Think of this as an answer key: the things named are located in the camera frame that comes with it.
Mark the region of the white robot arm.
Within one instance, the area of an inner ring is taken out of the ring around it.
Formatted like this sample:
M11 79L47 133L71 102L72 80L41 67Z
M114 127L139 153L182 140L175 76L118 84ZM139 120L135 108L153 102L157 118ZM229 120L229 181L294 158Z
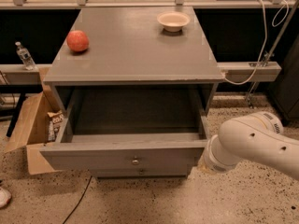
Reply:
M242 160L260 163L299 180L299 141L283 135L279 118L256 112L226 120L207 142L198 167L224 174Z

